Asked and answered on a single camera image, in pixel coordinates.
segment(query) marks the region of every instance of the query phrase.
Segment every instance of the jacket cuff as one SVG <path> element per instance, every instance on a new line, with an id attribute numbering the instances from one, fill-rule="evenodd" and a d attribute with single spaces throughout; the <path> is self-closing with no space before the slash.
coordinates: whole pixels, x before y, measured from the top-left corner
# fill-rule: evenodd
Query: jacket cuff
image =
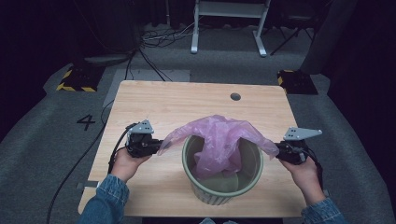
<path id="1" fill-rule="evenodd" d="M 307 206 L 301 213 L 306 223 L 318 223 L 341 216 L 340 211 L 330 198 Z"/>
<path id="2" fill-rule="evenodd" d="M 104 181 L 100 184 L 96 193 L 104 193 L 125 205 L 129 198 L 129 189 L 126 184 L 116 176 L 108 174 Z"/>

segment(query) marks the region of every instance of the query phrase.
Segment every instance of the wooden tabletop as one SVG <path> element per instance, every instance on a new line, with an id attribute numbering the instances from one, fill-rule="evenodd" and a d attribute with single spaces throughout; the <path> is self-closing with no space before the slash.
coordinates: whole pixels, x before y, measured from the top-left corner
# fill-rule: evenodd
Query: wooden tabletop
<path id="1" fill-rule="evenodd" d="M 232 93 L 241 96 L 239 101 Z M 278 86 L 189 82 L 122 81 L 88 180 L 102 181 L 111 152 L 125 127 L 148 119 L 153 138 L 164 139 L 190 121 L 212 115 L 247 120 L 274 142 L 297 127 L 286 94 Z M 290 173 L 264 154 L 262 176 L 247 193 L 224 205 L 202 203 L 191 190 L 181 162 L 182 145 L 153 155 L 128 182 L 125 216 L 136 217 L 299 217 L 304 197 Z M 81 213 L 95 189 L 85 188 Z"/>

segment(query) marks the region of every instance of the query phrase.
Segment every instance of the number 4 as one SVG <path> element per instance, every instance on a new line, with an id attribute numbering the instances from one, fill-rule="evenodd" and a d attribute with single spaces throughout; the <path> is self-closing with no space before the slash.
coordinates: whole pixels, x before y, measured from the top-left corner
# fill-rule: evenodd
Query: number 4
<path id="1" fill-rule="evenodd" d="M 91 121 L 91 120 L 92 120 L 92 115 L 87 115 L 87 116 L 85 116 L 84 118 L 79 119 L 79 120 L 77 121 L 77 123 L 83 123 L 83 124 L 85 124 L 85 129 L 84 129 L 84 131 L 87 131 L 87 130 L 88 130 L 88 127 L 90 126 L 90 124 L 95 123 L 95 121 Z"/>

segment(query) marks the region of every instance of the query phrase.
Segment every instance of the black cable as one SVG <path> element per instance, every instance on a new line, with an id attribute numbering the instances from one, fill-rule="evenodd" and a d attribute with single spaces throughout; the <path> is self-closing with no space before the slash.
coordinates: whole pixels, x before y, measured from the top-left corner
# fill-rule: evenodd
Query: black cable
<path id="1" fill-rule="evenodd" d="M 185 38 L 187 35 L 191 35 L 192 33 L 187 33 L 185 35 L 182 35 L 182 33 L 185 30 L 180 31 L 174 31 L 172 34 L 168 34 L 168 35 L 158 35 L 158 36 L 153 36 L 153 37 L 148 37 L 147 39 L 145 39 L 144 45 L 147 48 L 165 48 L 173 43 L 175 43 L 177 40 L 183 39 Z M 157 44 L 151 44 L 151 43 L 147 43 L 147 41 L 149 41 L 150 39 L 155 39 L 156 37 L 158 38 L 158 43 Z M 165 41 L 170 41 L 170 43 L 162 45 L 162 43 L 164 43 Z"/>
<path id="2" fill-rule="evenodd" d="M 132 73 L 131 69 L 129 69 L 129 73 L 131 74 L 132 80 L 134 80 L 134 74 Z"/>
<path id="3" fill-rule="evenodd" d="M 132 60 L 132 57 L 129 59 L 129 62 L 128 62 L 128 64 L 126 65 L 125 78 L 124 78 L 124 80 L 126 80 L 126 78 L 128 77 L 128 70 L 129 70 L 129 65 L 131 64 L 131 60 Z"/>
<path id="4" fill-rule="evenodd" d="M 73 166 L 73 168 L 69 171 L 69 173 L 67 174 L 67 176 L 64 178 L 64 180 L 62 181 L 61 185 L 58 187 L 58 189 L 56 190 L 54 196 L 52 197 L 52 201 L 50 203 L 49 206 L 49 210 L 47 213 L 47 224 L 50 224 L 50 214 L 52 212 L 52 207 L 55 204 L 55 200 L 58 197 L 59 192 L 61 191 L 62 186 L 64 185 L 64 183 L 66 182 L 66 180 L 69 178 L 69 176 L 73 173 L 73 171 L 76 169 L 76 167 L 78 166 L 78 164 L 82 161 L 82 159 L 87 155 L 87 153 L 91 150 L 91 148 L 93 147 L 93 145 L 95 144 L 95 142 L 99 139 L 100 135 L 102 134 L 102 132 L 104 131 L 106 125 L 103 125 L 102 129 L 100 130 L 99 134 L 96 135 L 96 137 L 93 139 L 92 143 L 90 144 L 90 146 L 87 148 L 87 150 L 85 150 L 85 152 L 82 154 L 82 156 L 78 159 L 78 161 L 76 162 L 76 164 Z"/>
<path id="5" fill-rule="evenodd" d="M 114 162 L 115 162 L 116 154 L 117 154 L 117 152 L 120 150 L 119 145 L 120 145 L 121 140 L 123 139 L 123 137 L 125 136 L 125 134 L 128 133 L 129 129 L 132 128 L 132 127 L 134 127 L 135 125 L 136 125 L 136 124 L 134 123 L 134 124 L 132 124 L 132 125 L 126 127 L 126 128 L 125 128 L 125 131 L 122 133 L 121 137 L 119 138 L 119 141 L 118 141 L 117 144 L 114 146 L 113 152 L 111 153 L 111 156 L 110 156 L 110 161 L 108 162 L 108 170 L 107 170 L 107 173 L 108 173 L 108 174 L 110 174 L 110 173 L 111 173 L 111 170 L 113 170 L 113 165 L 114 165 Z"/>
<path id="6" fill-rule="evenodd" d="M 139 49 L 140 53 L 142 54 L 143 58 L 145 59 L 146 63 L 148 63 L 148 65 L 150 65 L 150 67 L 158 74 L 158 76 L 160 76 L 160 78 L 165 81 L 165 79 L 163 78 L 163 76 L 160 74 L 162 73 L 165 77 L 167 77 L 170 81 L 172 81 L 172 79 L 167 76 L 163 71 L 161 71 L 160 69 L 157 68 L 157 66 L 149 60 L 148 56 L 143 53 L 142 49 Z"/>
<path id="7" fill-rule="evenodd" d="M 169 29 L 165 29 L 165 31 L 161 34 L 158 35 L 157 31 L 149 31 L 149 37 L 145 38 L 145 35 L 143 35 L 143 40 L 144 43 L 147 47 L 151 47 L 151 48 L 155 48 L 155 47 L 159 47 L 159 45 L 161 44 L 162 41 L 164 41 L 169 35 L 174 35 L 177 31 L 174 31 L 172 34 L 167 34 L 167 32 L 169 31 Z M 157 44 L 150 44 L 150 43 L 146 43 L 146 41 L 148 40 L 158 40 Z"/>
<path id="8" fill-rule="evenodd" d="M 317 156 L 315 155 L 315 152 L 311 149 L 308 148 L 307 150 L 302 150 L 302 152 L 309 156 L 315 163 L 315 165 L 317 166 L 317 170 L 318 170 L 318 181 L 320 184 L 320 188 L 323 189 L 323 167 L 321 166 L 321 164 L 319 163 Z"/>
<path id="9" fill-rule="evenodd" d="M 110 102 L 103 108 L 103 110 L 102 110 L 102 114 L 100 115 L 100 120 L 102 121 L 102 124 L 103 124 L 103 125 L 106 125 L 106 122 L 103 121 L 103 114 L 105 113 L 105 109 L 106 109 L 109 105 L 111 105 L 112 103 L 114 103 L 114 100 L 110 101 Z"/>

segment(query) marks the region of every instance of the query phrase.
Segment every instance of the white stand leg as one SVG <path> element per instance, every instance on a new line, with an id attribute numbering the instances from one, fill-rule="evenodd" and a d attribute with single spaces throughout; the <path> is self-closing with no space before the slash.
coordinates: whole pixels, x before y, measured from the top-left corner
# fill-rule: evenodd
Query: white stand leg
<path id="1" fill-rule="evenodd" d="M 192 34 L 191 53 L 195 54 L 198 52 L 198 34 L 199 34 L 199 0 L 195 1 L 194 11 L 194 33 Z"/>
<path id="2" fill-rule="evenodd" d="M 253 31 L 254 39 L 256 40 L 257 48 L 262 57 L 267 56 L 264 45 L 262 44 L 262 27 L 264 26 L 265 18 L 267 17 L 268 8 L 270 7 L 271 0 L 266 0 L 264 4 L 264 10 L 262 11 L 262 17 L 260 18 L 259 30 Z"/>

